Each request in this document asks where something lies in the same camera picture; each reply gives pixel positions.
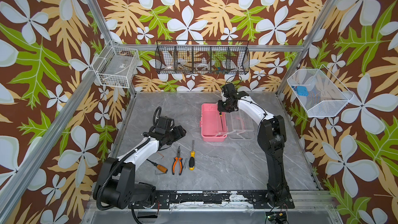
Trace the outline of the pink plastic tool box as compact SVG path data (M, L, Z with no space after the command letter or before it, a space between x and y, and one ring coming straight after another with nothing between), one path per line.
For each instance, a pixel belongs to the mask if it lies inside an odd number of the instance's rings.
M221 131L220 116L216 103L204 103L201 108L201 136L204 142L220 143L226 138L248 141L255 138L253 120L244 112L222 113L224 132Z

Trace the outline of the yellow black nut driver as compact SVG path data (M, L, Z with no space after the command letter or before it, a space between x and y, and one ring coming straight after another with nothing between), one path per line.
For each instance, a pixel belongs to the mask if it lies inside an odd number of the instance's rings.
M194 140L192 141L192 150L190 152L189 169L193 171L195 169L195 150L194 150Z

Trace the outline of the thin black yellow screwdriver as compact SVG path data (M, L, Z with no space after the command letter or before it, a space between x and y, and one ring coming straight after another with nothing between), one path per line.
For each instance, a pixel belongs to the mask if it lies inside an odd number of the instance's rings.
M224 132L224 129L223 129L223 122L222 122L222 112L219 112L219 116L220 116L221 131Z

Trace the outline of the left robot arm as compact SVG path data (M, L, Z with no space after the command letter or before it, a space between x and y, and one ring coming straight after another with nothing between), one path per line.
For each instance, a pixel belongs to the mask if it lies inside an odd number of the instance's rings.
M124 209L134 202L152 206L155 202L155 186L136 183L135 172L164 145L172 145L184 138L186 133L181 125L174 125L174 119L161 116L148 132L143 133L138 145L123 156L106 159L93 192L97 209Z

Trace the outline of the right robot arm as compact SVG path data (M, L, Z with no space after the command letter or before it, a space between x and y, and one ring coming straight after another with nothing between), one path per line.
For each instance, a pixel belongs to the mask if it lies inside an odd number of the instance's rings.
M225 84L218 101L219 113L244 111L258 124L257 142L264 151L268 167L267 204L270 207L295 208L285 177L283 156L286 137L284 118L257 104L247 92L237 91L233 83Z

